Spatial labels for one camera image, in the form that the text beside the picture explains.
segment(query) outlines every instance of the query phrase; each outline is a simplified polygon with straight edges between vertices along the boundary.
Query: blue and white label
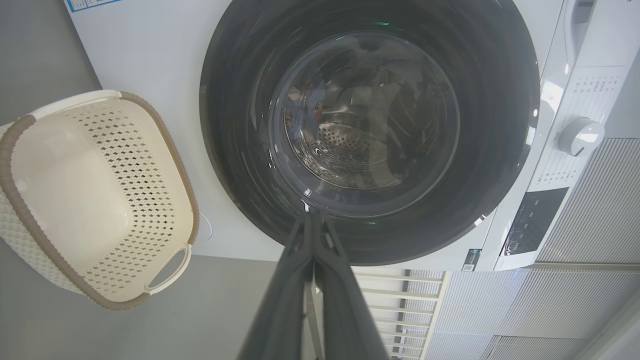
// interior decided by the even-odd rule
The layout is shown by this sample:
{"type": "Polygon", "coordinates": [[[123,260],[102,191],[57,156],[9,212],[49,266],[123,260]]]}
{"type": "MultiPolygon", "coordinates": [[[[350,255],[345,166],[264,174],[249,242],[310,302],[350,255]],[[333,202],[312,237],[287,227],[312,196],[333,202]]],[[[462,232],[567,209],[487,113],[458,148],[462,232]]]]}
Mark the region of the blue and white label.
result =
{"type": "Polygon", "coordinates": [[[84,9],[95,8],[96,6],[114,3],[120,0],[67,0],[71,12],[78,12],[84,9]]]}

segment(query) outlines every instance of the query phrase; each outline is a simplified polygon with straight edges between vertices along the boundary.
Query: washing machine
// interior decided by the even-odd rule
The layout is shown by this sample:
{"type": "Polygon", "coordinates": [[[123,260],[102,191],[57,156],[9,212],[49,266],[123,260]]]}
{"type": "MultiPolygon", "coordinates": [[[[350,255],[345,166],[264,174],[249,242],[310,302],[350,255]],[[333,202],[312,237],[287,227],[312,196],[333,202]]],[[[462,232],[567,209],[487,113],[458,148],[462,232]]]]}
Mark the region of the washing machine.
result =
{"type": "Polygon", "coordinates": [[[195,254],[277,261],[314,207],[354,265],[417,270],[535,261],[640,34],[626,0],[66,4],[102,87],[165,121],[195,254]]]}

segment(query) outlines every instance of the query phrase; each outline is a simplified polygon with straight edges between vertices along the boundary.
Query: sticker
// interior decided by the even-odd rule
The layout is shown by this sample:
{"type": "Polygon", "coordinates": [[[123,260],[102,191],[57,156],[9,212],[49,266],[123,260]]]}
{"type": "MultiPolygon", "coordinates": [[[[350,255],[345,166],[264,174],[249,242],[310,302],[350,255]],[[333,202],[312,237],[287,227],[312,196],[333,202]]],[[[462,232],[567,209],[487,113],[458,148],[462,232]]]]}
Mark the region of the sticker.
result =
{"type": "Polygon", "coordinates": [[[84,9],[95,8],[96,6],[114,3],[120,0],[67,0],[71,12],[78,12],[84,9]]]}
{"type": "Polygon", "coordinates": [[[465,264],[462,265],[462,271],[474,271],[476,269],[476,264],[478,264],[480,253],[482,253],[482,249],[469,249],[467,258],[465,259],[465,264]]]}

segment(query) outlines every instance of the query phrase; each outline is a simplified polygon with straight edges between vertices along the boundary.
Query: white laundry basket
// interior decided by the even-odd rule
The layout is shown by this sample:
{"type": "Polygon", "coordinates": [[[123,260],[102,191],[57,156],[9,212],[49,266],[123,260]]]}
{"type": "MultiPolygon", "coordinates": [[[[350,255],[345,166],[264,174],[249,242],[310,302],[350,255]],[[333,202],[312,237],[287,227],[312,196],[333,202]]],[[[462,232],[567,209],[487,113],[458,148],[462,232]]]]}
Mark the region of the white laundry basket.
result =
{"type": "Polygon", "coordinates": [[[198,210],[149,103],[90,92],[40,108],[0,136],[0,236],[48,280],[128,309],[183,273],[198,210]],[[180,267],[151,287],[174,256],[184,256],[180,267]]]}

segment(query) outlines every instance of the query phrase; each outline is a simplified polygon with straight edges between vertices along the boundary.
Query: washing machine door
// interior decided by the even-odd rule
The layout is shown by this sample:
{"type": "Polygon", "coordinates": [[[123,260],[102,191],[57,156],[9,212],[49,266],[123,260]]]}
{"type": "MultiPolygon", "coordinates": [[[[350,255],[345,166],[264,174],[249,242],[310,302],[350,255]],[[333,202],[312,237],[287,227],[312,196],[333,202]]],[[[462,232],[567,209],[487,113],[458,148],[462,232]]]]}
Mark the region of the washing machine door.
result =
{"type": "Polygon", "coordinates": [[[233,0],[201,89],[240,210],[282,243],[305,206],[322,209],[356,265],[429,254],[489,215],[540,101],[510,0],[233,0]]]}

